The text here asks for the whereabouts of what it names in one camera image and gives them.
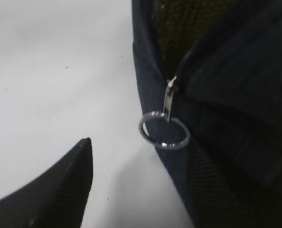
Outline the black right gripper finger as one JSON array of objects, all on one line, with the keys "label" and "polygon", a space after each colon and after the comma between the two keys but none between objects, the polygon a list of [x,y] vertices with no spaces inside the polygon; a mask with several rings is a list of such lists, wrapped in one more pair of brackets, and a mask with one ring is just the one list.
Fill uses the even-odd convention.
[{"label": "black right gripper finger", "polygon": [[0,199],[0,228],[79,228],[93,182],[90,138],[21,189]]}]

